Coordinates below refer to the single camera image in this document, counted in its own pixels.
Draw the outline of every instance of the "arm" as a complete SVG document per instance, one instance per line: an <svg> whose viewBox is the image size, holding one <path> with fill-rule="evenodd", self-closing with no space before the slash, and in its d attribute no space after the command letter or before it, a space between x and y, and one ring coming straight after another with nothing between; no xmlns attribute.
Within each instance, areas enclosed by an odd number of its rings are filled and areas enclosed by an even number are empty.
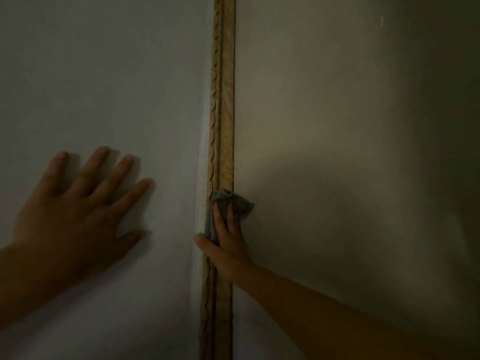
<svg viewBox="0 0 480 360"><path fill-rule="evenodd" d="M220 247L201 234L199 248L252 296L309 359L440 359L406 334L319 292L255 265L231 206L227 225L214 205Z"/></svg>
<svg viewBox="0 0 480 360"><path fill-rule="evenodd" d="M111 202L134 158L124 157L98 184L109 153L107 147L97 149L65 191L68 153L49 164L17 217L13 243L0 249L0 330L120 260L145 235L133 231L117 239L120 220L150 181L141 180Z"/></svg>

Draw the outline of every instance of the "hand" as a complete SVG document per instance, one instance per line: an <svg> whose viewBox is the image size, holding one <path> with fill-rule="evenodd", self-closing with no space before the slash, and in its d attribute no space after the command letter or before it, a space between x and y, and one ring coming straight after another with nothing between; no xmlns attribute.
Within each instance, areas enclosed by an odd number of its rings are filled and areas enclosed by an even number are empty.
<svg viewBox="0 0 480 360"><path fill-rule="evenodd" d="M244 266L252 265L245 241L240 232L238 218L233 213L232 205L226 210L226 227L219 204L213 204L213 220L220 247L209 241L205 235L195 235L195 242L201 251L210 258L219 272L228 280L235 282L235 276Z"/></svg>
<svg viewBox="0 0 480 360"><path fill-rule="evenodd" d="M52 278L72 285L123 258L145 235L132 231L117 239L118 224L148 190L150 180L139 181L110 204L134 158L124 157L98 184L109 153L108 147L98 148L66 191L61 191L61 183L69 154L60 152L48 165L18 214L13 234L12 247L27 258L32 271L40 265Z"/></svg>

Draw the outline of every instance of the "molding strip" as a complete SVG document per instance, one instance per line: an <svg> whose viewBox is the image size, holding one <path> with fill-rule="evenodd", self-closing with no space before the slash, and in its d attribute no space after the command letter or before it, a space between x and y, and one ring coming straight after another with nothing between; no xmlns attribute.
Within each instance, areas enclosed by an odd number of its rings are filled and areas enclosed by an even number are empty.
<svg viewBox="0 0 480 360"><path fill-rule="evenodd" d="M214 190L233 190L235 0L214 0L207 207ZM232 359L232 284L203 261L200 360Z"/></svg>

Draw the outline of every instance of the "wall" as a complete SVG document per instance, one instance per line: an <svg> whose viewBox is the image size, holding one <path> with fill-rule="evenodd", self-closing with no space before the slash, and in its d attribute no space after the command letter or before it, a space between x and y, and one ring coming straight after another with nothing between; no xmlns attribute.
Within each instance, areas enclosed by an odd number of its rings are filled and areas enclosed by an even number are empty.
<svg viewBox="0 0 480 360"><path fill-rule="evenodd" d="M139 157L130 183L155 181L120 228L151 237L4 331L3 359L189 355L206 12L207 0L0 0L0 243L57 151L77 154L75 172L109 145Z"/></svg>
<svg viewBox="0 0 480 360"><path fill-rule="evenodd" d="M476 4L237 1L252 257L466 359L480 354L480 252L456 205L478 192ZM302 358L240 290L234 336L239 359Z"/></svg>

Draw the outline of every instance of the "forearm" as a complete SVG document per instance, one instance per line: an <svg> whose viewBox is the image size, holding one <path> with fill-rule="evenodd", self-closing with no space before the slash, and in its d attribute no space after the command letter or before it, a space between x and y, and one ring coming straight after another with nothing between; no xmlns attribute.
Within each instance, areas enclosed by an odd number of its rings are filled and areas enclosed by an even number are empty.
<svg viewBox="0 0 480 360"><path fill-rule="evenodd" d="M30 314L66 288L64 275L34 250L0 249L0 330Z"/></svg>
<svg viewBox="0 0 480 360"><path fill-rule="evenodd" d="M234 284L252 296L309 359L438 359L400 331L262 267Z"/></svg>

